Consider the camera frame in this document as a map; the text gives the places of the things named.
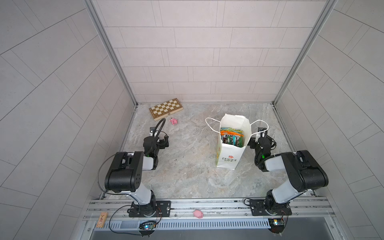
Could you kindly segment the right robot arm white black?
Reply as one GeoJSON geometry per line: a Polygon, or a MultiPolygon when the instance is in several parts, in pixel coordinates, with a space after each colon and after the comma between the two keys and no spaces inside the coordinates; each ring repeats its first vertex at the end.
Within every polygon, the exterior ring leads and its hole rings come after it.
{"type": "Polygon", "coordinates": [[[290,216],[289,203],[308,190],[317,190],[329,184],[329,178],[307,150],[271,154],[276,145],[272,138],[251,138],[248,143],[255,150],[255,165],[262,172],[284,170],[286,180],[279,187],[269,190],[264,200],[244,199],[253,216],[290,216]]]}

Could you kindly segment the orange Fox's candy bag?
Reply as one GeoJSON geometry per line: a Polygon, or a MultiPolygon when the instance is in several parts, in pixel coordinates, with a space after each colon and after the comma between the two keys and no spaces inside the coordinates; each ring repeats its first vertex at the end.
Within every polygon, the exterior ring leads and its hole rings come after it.
{"type": "Polygon", "coordinates": [[[233,128],[221,128],[220,129],[220,134],[222,138],[243,138],[244,137],[244,131],[243,130],[238,130],[238,129],[233,129],[233,128]]]}

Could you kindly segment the green mint packs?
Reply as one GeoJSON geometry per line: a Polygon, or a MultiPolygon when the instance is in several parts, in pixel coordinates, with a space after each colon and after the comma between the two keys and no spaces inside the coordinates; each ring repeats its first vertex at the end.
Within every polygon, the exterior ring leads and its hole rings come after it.
{"type": "Polygon", "coordinates": [[[231,145],[231,146],[235,146],[235,147],[239,147],[239,148],[242,148],[244,146],[244,137],[243,138],[222,138],[221,137],[221,140],[224,144],[227,144],[227,145],[231,145]]]}

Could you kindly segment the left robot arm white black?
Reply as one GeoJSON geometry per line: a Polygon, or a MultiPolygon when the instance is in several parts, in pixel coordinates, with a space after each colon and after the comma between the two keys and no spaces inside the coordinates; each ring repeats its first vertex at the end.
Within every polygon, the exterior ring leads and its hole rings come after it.
{"type": "Polygon", "coordinates": [[[143,171],[154,171],[158,166],[158,153],[169,147],[169,137],[144,138],[144,151],[117,152],[105,177],[105,189],[110,194],[127,195],[133,203],[127,210],[130,218],[170,216],[171,202],[157,201],[154,191],[143,184],[143,171]]]}

